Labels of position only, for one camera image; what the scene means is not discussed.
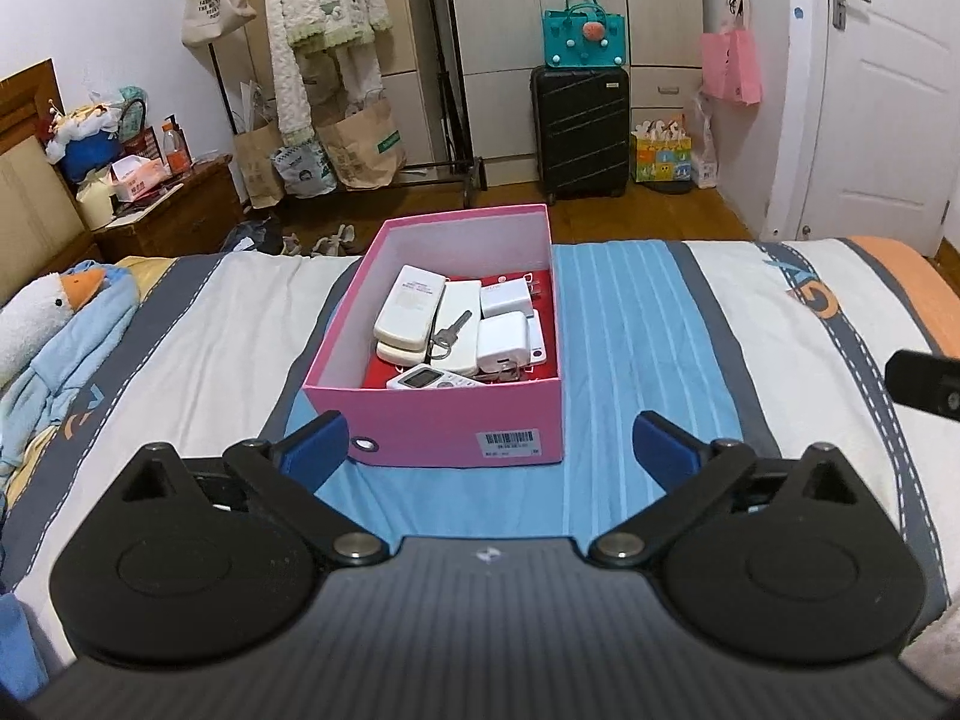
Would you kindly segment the white rounded charger cube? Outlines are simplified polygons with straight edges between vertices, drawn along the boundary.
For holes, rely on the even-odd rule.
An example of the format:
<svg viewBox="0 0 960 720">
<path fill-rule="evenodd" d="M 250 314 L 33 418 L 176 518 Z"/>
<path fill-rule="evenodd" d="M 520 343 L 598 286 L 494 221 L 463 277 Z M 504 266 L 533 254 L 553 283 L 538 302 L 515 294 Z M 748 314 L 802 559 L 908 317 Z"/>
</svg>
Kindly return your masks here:
<svg viewBox="0 0 960 720">
<path fill-rule="evenodd" d="M 530 362 L 527 317 L 521 310 L 480 320 L 477 366 L 483 374 L 523 369 Z"/>
</svg>

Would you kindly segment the colourful gift bag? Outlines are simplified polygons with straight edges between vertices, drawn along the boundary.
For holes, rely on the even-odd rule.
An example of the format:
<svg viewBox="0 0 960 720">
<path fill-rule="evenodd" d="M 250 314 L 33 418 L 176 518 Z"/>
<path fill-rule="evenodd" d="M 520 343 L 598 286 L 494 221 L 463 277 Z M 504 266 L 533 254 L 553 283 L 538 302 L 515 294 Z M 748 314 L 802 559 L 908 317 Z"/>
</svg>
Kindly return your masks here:
<svg viewBox="0 0 960 720">
<path fill-rule="evenodd" d="M 680 119 L 642 121 L 631 130 L 631 149 L 638 184 L 692 180 L 693 143 Z"/>
</svg>

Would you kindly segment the pink hanging bag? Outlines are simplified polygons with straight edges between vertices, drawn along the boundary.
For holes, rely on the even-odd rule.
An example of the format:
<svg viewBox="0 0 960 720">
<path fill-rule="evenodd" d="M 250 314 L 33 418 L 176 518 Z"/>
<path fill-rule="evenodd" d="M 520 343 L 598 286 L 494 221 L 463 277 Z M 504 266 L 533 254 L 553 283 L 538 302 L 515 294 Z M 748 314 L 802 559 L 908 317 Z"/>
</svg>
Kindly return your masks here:
<svg viewBox="0 0 960 720">
<path fill-rule="evenodd" d="M 756 106 L 763 99 L 760 64 L 747 13 L 700 37 L 703 93 L 725 103 Z"/>
</svg>

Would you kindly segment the brown paper bag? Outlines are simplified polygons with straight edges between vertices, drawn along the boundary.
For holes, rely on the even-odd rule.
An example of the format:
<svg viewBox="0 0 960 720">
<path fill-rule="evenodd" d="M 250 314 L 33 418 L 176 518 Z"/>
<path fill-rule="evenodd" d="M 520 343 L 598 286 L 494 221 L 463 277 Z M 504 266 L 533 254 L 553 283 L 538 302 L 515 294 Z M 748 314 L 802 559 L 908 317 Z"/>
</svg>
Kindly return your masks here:
<svg viewBox="0 0 960 720">
<path fill-rule="evenodd" d="M 348 190 L 376 190 L 394 182 L 407 153 L 386 98 L 317 131 L 335 174 Z"/>
</svg>

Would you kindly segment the white knitted hanging garment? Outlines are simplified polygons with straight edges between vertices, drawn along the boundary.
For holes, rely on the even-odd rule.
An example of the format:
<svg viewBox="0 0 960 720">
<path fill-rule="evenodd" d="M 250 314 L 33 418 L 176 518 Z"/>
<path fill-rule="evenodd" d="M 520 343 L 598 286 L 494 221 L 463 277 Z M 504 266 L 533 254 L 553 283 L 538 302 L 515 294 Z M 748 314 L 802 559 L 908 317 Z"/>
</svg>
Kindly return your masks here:
<svg viewBox="0 0 960 720">
<path fill-rule="evenodd" d="M 265 0 L 283 141 L 314 138 L 313 107 L 343 91 L 350 114 L 384 96 L 374 41 L 392 28 L 386 0 Z"/>
</svg>

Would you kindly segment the white square charger plug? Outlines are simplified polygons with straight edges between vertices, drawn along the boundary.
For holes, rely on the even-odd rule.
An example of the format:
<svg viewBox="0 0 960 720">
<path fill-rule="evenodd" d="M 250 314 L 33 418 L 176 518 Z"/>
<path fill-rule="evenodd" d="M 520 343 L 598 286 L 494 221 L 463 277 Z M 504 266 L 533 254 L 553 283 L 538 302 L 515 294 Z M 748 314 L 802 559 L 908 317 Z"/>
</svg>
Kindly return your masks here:
<svg viewBox="0 0 960 720">
<path fill-rule="evenodd" d="M 497 281 L 480 289 L 480 310 L 485 319 L 521 312 L 534 316 L 534 291 L 527 278 Z"/>
</svg>

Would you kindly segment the wooden headboard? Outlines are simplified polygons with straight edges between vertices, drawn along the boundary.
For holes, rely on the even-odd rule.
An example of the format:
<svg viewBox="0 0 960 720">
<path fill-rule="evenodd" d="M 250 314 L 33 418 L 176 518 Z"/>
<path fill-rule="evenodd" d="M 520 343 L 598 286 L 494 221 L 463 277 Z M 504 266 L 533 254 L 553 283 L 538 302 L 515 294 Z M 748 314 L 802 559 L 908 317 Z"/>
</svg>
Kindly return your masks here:
<svg viewBox="0 0 960 720">
<path fill-rule="evenodd" d="M 60 107 L 62 99 L 50 59 L 2 82 L 2 302 L 34 278 L 101 257 L 93 232 L 36 135 L 53 104 Z"/>
</svg>

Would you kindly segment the light blue blanket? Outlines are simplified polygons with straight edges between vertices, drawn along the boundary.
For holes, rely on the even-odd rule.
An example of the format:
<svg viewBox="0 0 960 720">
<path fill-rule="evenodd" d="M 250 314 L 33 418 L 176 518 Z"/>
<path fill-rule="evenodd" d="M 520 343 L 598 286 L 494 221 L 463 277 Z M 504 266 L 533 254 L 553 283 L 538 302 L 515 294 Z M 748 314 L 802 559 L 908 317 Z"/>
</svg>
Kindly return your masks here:
<svg viewBox="0 0 960 720">
<path fill-rule="evenodd" d="M 23 465 L 37 433 L 64 421 L 80 388 L 121 343 L 139 309 L 137 282 L 127 268 L 106 266 L 106 284 L 44 341 L 2 385 L 2 488 Z"/>
</svg>

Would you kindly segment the black suitcase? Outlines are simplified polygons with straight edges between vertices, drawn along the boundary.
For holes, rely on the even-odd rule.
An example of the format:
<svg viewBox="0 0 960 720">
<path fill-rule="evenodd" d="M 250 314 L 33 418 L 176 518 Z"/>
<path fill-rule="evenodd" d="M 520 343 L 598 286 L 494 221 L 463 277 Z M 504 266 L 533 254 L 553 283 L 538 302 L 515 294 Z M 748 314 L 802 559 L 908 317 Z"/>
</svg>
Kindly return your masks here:
<svg viewBox="0 0 960 720">
<path fill-rule="evenodd" d="M 619 67 L 534 68 L 539 184 L 547 202 L 618 197 L 630 167 L 630 75 Z"/>
</svg>

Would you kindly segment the white wardrobe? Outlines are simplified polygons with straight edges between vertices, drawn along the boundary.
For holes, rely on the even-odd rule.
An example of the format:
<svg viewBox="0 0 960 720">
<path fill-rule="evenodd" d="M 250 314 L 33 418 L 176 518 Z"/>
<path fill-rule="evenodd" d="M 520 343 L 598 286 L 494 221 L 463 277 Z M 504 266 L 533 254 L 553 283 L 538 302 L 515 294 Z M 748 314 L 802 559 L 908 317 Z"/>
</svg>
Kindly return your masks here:
<svg viewBox="0 0 960 720">
<path fill-rule="evenodd" d="M 679 115 L 701 80 L 703 0 L 599 0 L 626 20 L 630 114 Z M 530 74 L 544 65 L 542 15 L 565 0 L 387 0 L 382 80 L 407 150 L 402 181 L 477 158 L 494 185 L 534 181 Z"/>
</svg>

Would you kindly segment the white door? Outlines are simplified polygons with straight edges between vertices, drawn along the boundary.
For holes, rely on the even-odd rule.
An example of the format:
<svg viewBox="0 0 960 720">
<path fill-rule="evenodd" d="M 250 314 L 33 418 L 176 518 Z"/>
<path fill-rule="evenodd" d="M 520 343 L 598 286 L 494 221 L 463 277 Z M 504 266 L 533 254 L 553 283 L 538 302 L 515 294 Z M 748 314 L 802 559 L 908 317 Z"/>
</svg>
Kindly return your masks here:
<svg viewBox="0 0 960 720">
<path fill-rule="evenodd" d="M 958 0 L 825 0 L 825 21 L 800 232 L 932 254 L 958 177 Z"/>
</svg>

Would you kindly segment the wooden nightstand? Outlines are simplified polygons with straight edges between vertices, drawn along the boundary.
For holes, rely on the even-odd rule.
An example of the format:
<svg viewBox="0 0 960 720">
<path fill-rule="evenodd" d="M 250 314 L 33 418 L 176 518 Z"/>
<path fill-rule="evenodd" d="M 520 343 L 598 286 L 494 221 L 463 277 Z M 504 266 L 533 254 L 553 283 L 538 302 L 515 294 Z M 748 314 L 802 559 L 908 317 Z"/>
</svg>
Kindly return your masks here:
<svg viewBox="0 0 960 720">
<path fill-rule="evenodd" d="M 99 252 L 108 262 L 218 252 L 244 221 L 229 163 L 225 154 L 197 164 L 155 203 L 94 231 Z"/>
</svg>

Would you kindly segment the small white remote control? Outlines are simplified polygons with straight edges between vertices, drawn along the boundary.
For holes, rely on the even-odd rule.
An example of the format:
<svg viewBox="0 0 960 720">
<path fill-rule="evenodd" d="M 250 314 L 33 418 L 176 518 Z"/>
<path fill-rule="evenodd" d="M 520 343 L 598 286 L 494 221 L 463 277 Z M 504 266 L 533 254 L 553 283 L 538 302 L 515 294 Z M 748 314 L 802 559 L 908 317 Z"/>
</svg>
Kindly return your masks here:
<svg viewBox="0 0 960 720">
<path fill-rule="evenodd" d="M 545 344 L 544 329 L 540 320 L 539 310 L 532 310 L 532 316 L 527 319 L 527 344 L 529 345 L 529 366 L 540 366 L 547 362 L 547 345 Z"/>
</svg>

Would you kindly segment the teal handbag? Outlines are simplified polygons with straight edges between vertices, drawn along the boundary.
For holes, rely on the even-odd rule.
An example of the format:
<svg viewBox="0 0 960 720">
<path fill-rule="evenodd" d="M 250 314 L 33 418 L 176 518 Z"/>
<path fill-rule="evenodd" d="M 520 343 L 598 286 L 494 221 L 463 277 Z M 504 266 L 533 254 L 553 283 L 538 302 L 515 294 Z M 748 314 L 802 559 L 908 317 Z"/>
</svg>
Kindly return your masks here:
<svg viewBox="0 0 960 720">
<path fill-rule="evenodd" d="M 599 0 L 565 0 L 542 15 L 544 64 L 548 68 L 623 68 L 628 64 L 626 20 Z"/>
</svg>

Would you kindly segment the white goose plush toy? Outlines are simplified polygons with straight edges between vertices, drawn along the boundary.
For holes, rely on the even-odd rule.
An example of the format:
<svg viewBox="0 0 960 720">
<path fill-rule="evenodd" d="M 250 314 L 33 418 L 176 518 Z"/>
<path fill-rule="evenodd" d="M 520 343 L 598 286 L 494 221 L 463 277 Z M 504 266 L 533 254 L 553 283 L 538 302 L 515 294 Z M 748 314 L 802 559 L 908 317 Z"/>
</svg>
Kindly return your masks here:
<svg viewBox="0 0 960 720">
<path fill-rule="evenodd" d="M 3 305 L 0 330 L 0 380 L 7 387 L 28 362 L 55 337 L 76 312 L 93 301 L 106 270 L 93 266 L 78 273 L 49 273 L 26 284 Z"/>
</svg>

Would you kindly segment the pink cardboard box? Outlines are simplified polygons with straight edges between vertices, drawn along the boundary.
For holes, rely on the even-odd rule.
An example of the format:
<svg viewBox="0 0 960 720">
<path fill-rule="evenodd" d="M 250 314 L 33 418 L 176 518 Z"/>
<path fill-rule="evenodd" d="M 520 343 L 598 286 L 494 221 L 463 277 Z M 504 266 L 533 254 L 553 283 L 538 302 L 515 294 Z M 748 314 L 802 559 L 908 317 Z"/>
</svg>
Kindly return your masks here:
<svg viewBox="0 0 960 720">
<path fill-rule="evenodd" d="M 363 385 L 373 327 L 400 268 L 489 280 L 530 273 L 550 301 L 542 312 L 547 362 L 527 380 L 473 388 L 389 390 Z M 348 422 L 352 457 L 374 466 L 493 468 L 563 458 L 562 344 L 545 205 L 489 206 L 386 221 L 337 307 L 302 391 L 319 413 Z"/>
</svg>

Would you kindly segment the beige tote bag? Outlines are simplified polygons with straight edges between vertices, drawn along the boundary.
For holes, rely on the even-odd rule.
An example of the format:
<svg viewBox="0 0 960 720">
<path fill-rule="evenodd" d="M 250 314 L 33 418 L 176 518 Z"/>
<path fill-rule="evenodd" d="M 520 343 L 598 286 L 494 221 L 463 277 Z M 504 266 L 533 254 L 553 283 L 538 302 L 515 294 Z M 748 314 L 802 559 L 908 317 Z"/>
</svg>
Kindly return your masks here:
<svg viewBox="0 0 960 720">
<path fill-rule="evenodd" d="M 256 16 L 249 0 L 185 0 L 181 43 L 189 49 L 206 46 L 241 29 Z"/>
</svg>

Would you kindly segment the white TCL remote control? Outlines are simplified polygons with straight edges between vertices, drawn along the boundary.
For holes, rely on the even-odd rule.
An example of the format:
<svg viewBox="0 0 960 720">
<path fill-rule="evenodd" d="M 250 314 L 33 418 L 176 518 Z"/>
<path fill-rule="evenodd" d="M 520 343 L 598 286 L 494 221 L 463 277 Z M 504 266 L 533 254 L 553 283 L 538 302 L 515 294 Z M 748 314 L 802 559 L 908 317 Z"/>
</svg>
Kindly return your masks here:
<svg viewBox="0 0 960 720">
<path fill-rule="evenodd" d="M 443 388 L 482 387 L 482 382 L 429 364 L 418 364 L 387 380 L 387 390 L 443 390 Z"/>
</svg>

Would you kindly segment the black clothes rack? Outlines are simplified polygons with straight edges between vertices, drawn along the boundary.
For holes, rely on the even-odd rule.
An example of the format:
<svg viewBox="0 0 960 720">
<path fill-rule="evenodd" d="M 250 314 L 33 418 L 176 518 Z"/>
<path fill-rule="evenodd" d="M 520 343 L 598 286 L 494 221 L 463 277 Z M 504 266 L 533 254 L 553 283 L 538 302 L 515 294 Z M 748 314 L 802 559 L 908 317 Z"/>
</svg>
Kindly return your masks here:
<svg viewBox="0 0 960 720">
<path fill-rule="evenodd" d="M 224 98 L 247 197 L 270 206 L 319 192 L 459 184 L 471 199 L 485 168 L 467 133 L 452 48 L 451 0 L 185 0 L 181 41 L 212 50 L 244 32 L 254 76 Z"/>
</svg>

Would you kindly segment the white remote back side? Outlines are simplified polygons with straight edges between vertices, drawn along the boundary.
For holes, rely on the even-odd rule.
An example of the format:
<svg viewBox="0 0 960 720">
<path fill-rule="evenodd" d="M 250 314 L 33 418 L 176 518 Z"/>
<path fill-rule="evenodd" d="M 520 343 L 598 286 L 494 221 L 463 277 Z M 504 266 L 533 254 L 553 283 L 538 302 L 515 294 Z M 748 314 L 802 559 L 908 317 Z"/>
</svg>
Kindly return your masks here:
<svg viewBox="0 0 960 720">
<path fill-rule="evenodd" d="M 448 278 L 418 266 L 400 268 L 374 322 L 379 343 L 404 351 L 427 348 Z"/>
</svg>

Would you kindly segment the single silver key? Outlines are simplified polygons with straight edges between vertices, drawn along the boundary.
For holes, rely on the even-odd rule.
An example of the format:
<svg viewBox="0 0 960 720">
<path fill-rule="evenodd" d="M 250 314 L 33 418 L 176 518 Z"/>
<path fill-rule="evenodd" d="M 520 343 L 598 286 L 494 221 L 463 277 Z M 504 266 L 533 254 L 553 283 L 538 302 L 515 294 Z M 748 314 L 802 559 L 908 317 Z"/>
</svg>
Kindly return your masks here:
<svg viewBox="0 0 960 720">
<path fill-rule="evenodd" d="M 430 338 L 430 359 L 447 358 L 454 348 L 455 342 L 459 338 L 459 332 L 464 325 L 472 318 L 470 310 L 464 310 L 451 325 L 439 328 Z"/>
</svg>

